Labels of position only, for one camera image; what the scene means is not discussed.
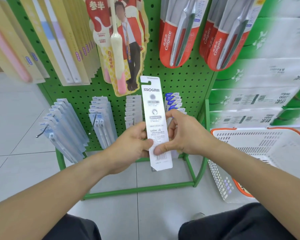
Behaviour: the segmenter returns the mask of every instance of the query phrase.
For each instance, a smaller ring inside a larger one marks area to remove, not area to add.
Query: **man in red jacket cutout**
[[[135,17],[126,17],[124,4],[115,2],[115,12],[121,21],[118,33],[122,37],[123,58],[128,60],[131,78],[126,81],[129,91],[138,88],[137,75],[140,70],[141,31]]]

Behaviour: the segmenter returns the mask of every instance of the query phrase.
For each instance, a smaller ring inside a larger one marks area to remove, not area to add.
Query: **green metal frame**
[[[203,126],[210,131],[210,117],[209,117],[209,100],[206,99],[203,103],[202,106],[202,114],[204,115],[204,124]],[[60,170],[63,170],[66,168],[65,160],[63,157],[63,154],[60,153],[56,149],[56,157],[58,160],[59,168]],[[120,190],[112,190],[112,191],[105,191],[105,192],[99,192],[99,193],[87,193],[84,197],[83,200],[87,199],[92,199],[92,198],[100,198],[100,197],[106,197],[106,196],[117,196],[117,195],[123,195],[123,194],[133,194],[133,193],[140,193],[140,192],[146,192],[146,191],[154,191],[154,190],[168,190],[168,189],[176,189],[176,188],[182,188],[182,187],[187,187],[187,186],[192,186],[192,187],[197,187],[201,178],[204,175],[204,172],[206,170],[207,164],[208,164],[208,159],[203,158],[202,163],[200,166],[200,170],[198,175],[193,171],[191,162],[189,160],[189,155],[188,154],[181,154],[179,158],[183,158],[188,166],[190,175],[192,177],[192,181],[186,181],[186,182],[180,182],[180,183],[173,183],[173,184],[162,184],[162,185],[154,185],[154,186],[147,186],[147,187],[136,187],[136,188],[128,188],[128,189],[120,189]],[[150,161],[149,158],[140,158],[136,160],[136,163],[138,162],[146,162]]]
[[[68,101],[73,105],[81,124],[88,134],[91,129],[91,122],[88,117],[88,108],[91,103],[91,98],[93,96],[108,96],[112,106],[116,130],[118,136],[120,136],[125,130],[123,118],[125,97],[115,96],[112,85],[104,82],[101,69],[99,69],[95,77],[92,78],[90,85],[63,87],[56,72],[54,71],[54,67],[51,64],[49,57],[45,53],[45,50],[32,26],[32,23],[29,21],[22,3],[20,0],[7,1],[22,29],[27,35],[30,43],[35,49],[38,57],[50,75],[50,78],[45,79],[45,83],[38,84],[38,87],[40,88],[44,97],[47,99],[48,103],[52,105],[53,101],[56,101],[57,98],[67,98]],[[216,73],[209,69],[208,65],[204,62],[199,54],[199,45],[204,25],[201,25],[199,29],[197,39],[193,45],[193,50],[188,61],[180,68],[166,68],[160,61],[158,50],[161,0],[144,0],[144,3],[145,11],[149,20],[150,40],[147,44],[147,55],[144,61],[143,74],[149,76],[159,76],[163,94],[167,92],[180,92],[184,105],[183,107],[186,108],[188,115],[194,116],[200,123],[205,121],[205,128],[209,129],[209,123],[207,123],[209,116],[206,116],[206,112],[209,112],[209,103],[207,103],[205,99],[208,98],[207,94],[209,94],[212,88]],[[202,20],[203,23],[205,23],[207,20],[210,4],[211,0],[208,3],[208,8]],[[135,94],[141,94],[141,91],[138,90]],[[88,135],[88,137],[90,142],[88,147],[86,147],[87,151],[98,151],[102,149],[94,132],[91,135]],[[60,170],[65,169],[66,165],[63,155],[58,150],[56,150],[56,155]],[[181,157],[184,159],[184,161],[186,161],[192,181],[101,193],[89,193],[84,197],[84,199],[150,190],[172,189],[185,186],[196,187],[204,174],[207,165],[207,159],[203,159],[199,173],[196,176],[192,169],[188,155],[182,154]],[[137,162],[144,161],[149,161],[149,158],[141,158],[137,160]]]

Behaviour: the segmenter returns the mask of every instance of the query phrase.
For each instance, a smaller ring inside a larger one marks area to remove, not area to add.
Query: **left hand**
[[[103,151],[109,162],[109,174],[124,171],[140,157],[149,157],[147,150],[152,147],[153,140],[143,140],[147,137],[145,128],[146,123],[144,121],[128,128],[111,146]]]

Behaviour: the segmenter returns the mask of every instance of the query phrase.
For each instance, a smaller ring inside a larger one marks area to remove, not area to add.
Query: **tiled floor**
[[[12,85],[0,74],[0,201],[59,171],[54,147],[45,137],[35,138],[46,113],[36,97],[31,87]],[[190,160],[198,173],[202,158],[191,156]],[[172,169],[155,173],[149,162],[140,162],[103,178],[91,192],[190,180],[181,159],[173,161]],[[181,224],[197,212],[210,215],[239,206],[222,201],[207,169],[196,188],[79,201],[69,213],[96,222],[103,239],[170,240],[177,239]]]

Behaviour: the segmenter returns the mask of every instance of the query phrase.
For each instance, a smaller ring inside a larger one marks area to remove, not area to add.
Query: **green display stand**
[[[53,66],[51,65],[48,56],[45,53],[42,44],[40,43],[36,32],[34,31],[31,22],[28,19],[26,12],[24,11],[24,8],[22,7],[22,4],[20,3],[20,0],[7,1],[16,18],[18,19],[20,25],[22,26],[25,34],[30,40],[33,48],[38,54],[40,60],[44,64],[44,67],[50,75],[50,78],[46,79],[45,83],[38,84],[38,87],[47,99],[48,103],[52,105],[57,98],[67,98],[75,109],[80,122],[82,123],[86,133],[88,134],[92,127],[88,116],[88,109],[89,105],[91,104],[92,97],[107,96],[109,101],[111,102],[116,130],[118,136],[120,136],[125,130],[125,96],[115,96],[112,85],[104,82],[101,69],[99,69],[95,77],[92,78],[92,83],[90,85],[63,87],[56,72],[54,71]],[[170,69],[166,68],[160,62],[159,58],[158,40],[161,0],[144,0],[145,11],[149,20],[150,41],[147,45],[147,54],[144,61],[143,74],[148,76],[159,76],[163,94],[167,92],[179,92],[182,96],[183,107],[186,108],[186,112],[188,113],[188,115],[198,118],[200,122],[205,121],[206,129],[209,129],[210,123],[209,114],[207,115],[207,113],[209,112],[209,103],[208,100],[205,100],[205,98],[207,98],[207,94],[209,94],[209,91],[212,88],[212,77],[214,77],[215,79],[215,75],[199,55],[199,44],[204,28],[204,23],[207,19],[210,3],[211,0],[208,4],[208,8],[206,9],[205,16],[202,20],[202,25],[198,32],[197,39],[188,61],[180,68]],[[138,90],[135,94],[141,94],[141,91]],[[88,137],[90,142],[88,144],[88,147],[86,147],[87,151],[102,150],[97,136],[94,132],[91,135],[88,135]],[[63,155],[58,150],[56,150],[56,155],[60,170],[65,169],[66,165]],[[199,173],[196,176],[188,159],[188,155],[182,154],[181,157],[184,158],[188,165],[192,181],[115,190],[101,193],[89,193],[84,197],[84,199],[144,192],[150,190],[172,189],[185,186],[196,187],[204,174],[208,160],[206,158],[203,159]],[[137,162],[142,161],[149,161],[149,158],[141,158],[137,160]]]

